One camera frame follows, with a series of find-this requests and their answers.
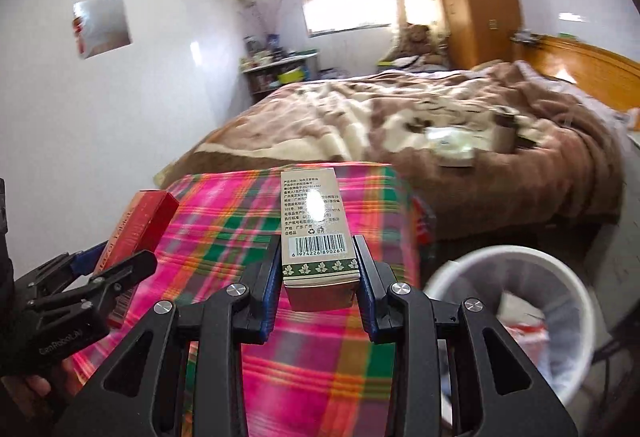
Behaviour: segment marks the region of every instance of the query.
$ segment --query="brown blanket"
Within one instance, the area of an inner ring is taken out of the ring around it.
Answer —
[[[537,146],[480,151],[471,168],[439,166],[423,127],[463,125],[482,137],[496,104],[519,111],[520,131]],[[507,63],[482,78],[384,72],[284,86],[208,134],[168,169],[162,187],[187,174],[350,160],[392,164],[433,208],[441,239],[555,215],[615,214],[622,195],[620,149],[601,121]]]

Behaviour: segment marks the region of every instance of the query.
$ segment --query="small box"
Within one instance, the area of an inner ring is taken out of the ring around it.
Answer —
[[[156,250],[177,209],[178,201],[169,192],[143,190],[136,193],[100,255],[94,274],[135,255],[138,251]],[[122,327],[136,289],[137,287],[132,287],[118,296],[116,306],[107,318],[111,327]]]
[[[280,185],[282,276],[291,308],[350,307],[360,271],[334,169],[284,171]]]

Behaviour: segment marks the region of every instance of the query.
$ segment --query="barcode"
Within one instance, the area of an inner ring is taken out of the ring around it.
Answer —
[[[124,319],[127,317],[127,312],[129,312],[131,299],[133,298],[136,289],[137,286],[133,286],[131,289],[125,291],[116,298],[116,306],[109,314],[110,321],[116,326],[124,323]]]
[[[292,257],[314,257],[315,255],[336,255],[346,253],[344,235],[316,235],[289,239],[289,253]]]

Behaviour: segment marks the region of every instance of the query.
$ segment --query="window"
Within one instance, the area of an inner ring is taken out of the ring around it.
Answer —
[[[396,22],[396,0],[302,0],[302,11],[309,36]]]

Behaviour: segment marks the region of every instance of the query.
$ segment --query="metal screw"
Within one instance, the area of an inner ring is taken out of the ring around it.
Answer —
[[[465,300],[465,309],[471,312],[480,312],[482,302],[478,298],[468,298]]]
[[[154,312],[156,314],[167,314],[174,306],[169,300],[160,300],[154,305]]]
[[[226,293],[229,296],[242,296],[246,292],[246,287],[241,283],[232,283],[226,288]]]
[[[396,294],[409,294],[411,286],[408,283],[396,282],[391,285],[391,290]]]

